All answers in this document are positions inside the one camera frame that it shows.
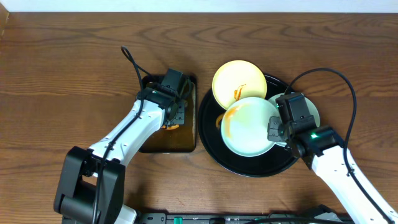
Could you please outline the green orange sponge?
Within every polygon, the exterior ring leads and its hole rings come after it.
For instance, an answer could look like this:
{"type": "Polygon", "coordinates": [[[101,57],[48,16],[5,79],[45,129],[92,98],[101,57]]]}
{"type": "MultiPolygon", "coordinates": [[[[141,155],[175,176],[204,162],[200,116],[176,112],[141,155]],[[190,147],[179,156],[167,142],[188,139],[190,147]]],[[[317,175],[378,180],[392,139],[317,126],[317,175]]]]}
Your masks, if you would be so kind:
{"type": "Polygon", "coordinates": [[[180,126],[179,124],[174,124],[174,125],[171,125],[171,126],[163,125],[163,126],[161,126],[161,129],[174,130],[174,129],[177,129],[179,126],[180,126]]]}

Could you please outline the light blue front plate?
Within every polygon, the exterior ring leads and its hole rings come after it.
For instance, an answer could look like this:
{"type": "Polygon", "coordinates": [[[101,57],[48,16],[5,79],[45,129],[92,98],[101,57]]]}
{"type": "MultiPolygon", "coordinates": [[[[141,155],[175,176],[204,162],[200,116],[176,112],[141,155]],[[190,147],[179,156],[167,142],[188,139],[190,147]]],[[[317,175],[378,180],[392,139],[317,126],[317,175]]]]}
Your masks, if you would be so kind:
{"type": "Polygon", "coordinates": [[[268,140],[268,124],[277,108],[269,101],[249,97],[231,105],[221,120],[221,137],[227,148],[243,157],[268,152],[274,141],[268,140]]]}

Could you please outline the light blue plate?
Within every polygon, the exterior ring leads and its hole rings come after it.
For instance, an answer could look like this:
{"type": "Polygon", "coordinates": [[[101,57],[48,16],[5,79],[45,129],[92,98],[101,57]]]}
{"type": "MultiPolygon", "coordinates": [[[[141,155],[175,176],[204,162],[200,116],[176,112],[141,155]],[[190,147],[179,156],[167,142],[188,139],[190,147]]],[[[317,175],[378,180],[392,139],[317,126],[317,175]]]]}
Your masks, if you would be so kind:
{"type": "MultiPolygon", "coordinates": [[[[269,98],[268,101],[269,101],[274,107],[276,107],[276,102],[275,102],[275,100],[276,100],[278,97],[280,97],[281,95],[282,95],[282,93],[276,94],[276,95],[272,96],[271,98],[269,98]]],[[[315,118],[316,126],[319,128],[319,127],[320,127],[320,115],[319,115],[319,112],[318,112],[316,106],[315,106],[307,97],[305,97],[305,101],[306,101],[306,104],[307,104],[307,106],[308,106],[308,110],[309,110],[310,114],[313,115],[314,118],[315,118]]]]}
{"type": "Polygon", "coordinates": [[[221,120],[221,137],[227,148],[243,157],[268,152],[274,141],[268,140],[268,124],[277,108],[269,101],[249,97],[231,105],[221,120]]]}

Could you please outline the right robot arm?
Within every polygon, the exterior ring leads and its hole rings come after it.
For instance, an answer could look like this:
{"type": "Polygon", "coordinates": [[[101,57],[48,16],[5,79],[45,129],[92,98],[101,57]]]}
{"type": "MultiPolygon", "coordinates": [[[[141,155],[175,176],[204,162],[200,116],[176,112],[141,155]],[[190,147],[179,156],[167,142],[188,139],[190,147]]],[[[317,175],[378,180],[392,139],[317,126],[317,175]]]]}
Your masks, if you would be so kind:
{"type": "Polygon", "coordinates": [[[363,174],[344,140],[330,126],[317,127],[313,116],[283,123],[272,116],[268,140],[286,142],[288,151],[300,157],[319,176],[354,223],[397,223],[397,212],[363,174]]]}

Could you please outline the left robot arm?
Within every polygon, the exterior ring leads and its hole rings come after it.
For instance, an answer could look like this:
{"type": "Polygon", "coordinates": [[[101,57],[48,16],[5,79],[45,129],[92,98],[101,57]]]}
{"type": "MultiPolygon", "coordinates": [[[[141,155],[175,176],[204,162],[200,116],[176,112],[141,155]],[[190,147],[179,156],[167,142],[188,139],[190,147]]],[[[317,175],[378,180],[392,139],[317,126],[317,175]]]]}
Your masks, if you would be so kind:
{"type": "Polygon", "coordinates": [[[185,100],[152,88],[139,92],[128,115],[88,149],[72,147],[63,162],[53,209],[65,223],[135,223],[123,204],[126,167],[145,141],[174,118],[185,100]]]}

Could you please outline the black rectangular water tray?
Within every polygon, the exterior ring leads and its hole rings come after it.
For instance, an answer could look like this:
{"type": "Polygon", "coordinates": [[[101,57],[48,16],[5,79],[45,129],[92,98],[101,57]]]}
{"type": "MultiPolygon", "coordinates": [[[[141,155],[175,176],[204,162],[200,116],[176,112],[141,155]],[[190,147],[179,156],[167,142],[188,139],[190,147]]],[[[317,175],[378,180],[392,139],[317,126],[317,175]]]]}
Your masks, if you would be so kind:
{"type": "Polygon", "coordinates": [[[141,146],[141,153],[186,153],[196,148],[197,139],[197,79],[188,77],[193,83],[192,92],[185,100],[184,123],[168,130],[161,128],[154,132],[141,146]]]}

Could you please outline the black round tray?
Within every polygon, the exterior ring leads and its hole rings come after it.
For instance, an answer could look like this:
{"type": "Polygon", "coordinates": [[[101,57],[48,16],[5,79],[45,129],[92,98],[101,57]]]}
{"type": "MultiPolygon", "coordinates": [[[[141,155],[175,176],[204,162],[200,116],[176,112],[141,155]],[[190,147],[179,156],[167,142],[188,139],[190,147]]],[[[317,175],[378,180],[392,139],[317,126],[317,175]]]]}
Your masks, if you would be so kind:
{"type": "Polygon", "coordinates": [[[240,156],[231,151],[222,140],[216,119],[226,110],[208,90],[198,110],[198,133],[207,153],[222,167],[246,177],[270,177],[279,174],[297,162],[297,158],[283,146],[272,144],[265,153],[254,156],[240,156]]]}

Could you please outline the yellow plate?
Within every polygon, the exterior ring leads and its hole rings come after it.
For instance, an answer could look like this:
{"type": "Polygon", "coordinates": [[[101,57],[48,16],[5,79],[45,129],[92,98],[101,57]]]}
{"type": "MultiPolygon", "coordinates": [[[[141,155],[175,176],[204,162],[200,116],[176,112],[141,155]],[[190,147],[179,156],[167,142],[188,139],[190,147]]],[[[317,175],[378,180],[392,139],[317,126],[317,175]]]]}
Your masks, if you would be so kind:
{"type": "Polygon", "coordinates": [[[233,60],[222,65],[212,81],[216,102],[224,109],[243,98],[265,98],[267,82],[262,71],[253,63],[233,60]]]}

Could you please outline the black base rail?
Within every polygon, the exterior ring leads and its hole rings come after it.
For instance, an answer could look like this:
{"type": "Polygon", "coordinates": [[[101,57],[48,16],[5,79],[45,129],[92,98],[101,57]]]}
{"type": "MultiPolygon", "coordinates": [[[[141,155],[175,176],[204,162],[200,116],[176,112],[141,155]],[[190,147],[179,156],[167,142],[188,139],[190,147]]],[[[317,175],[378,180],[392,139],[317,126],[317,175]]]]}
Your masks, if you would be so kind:
{"type": "Polygon", "coordinates": [[[335,213],[325,205],[319,205],[300,213],[273,211],[262,214],[237,214],[237,213],[219,213],[219,214],[197,214],[197,213],[168,213],[165,211],[156,211],[155,213],[138,212],[134,223],[152,224],[188,224],[188,223],[247,223],[262,218],[318,218],[341,223],[353,223],[348,215],[335,213]]]}

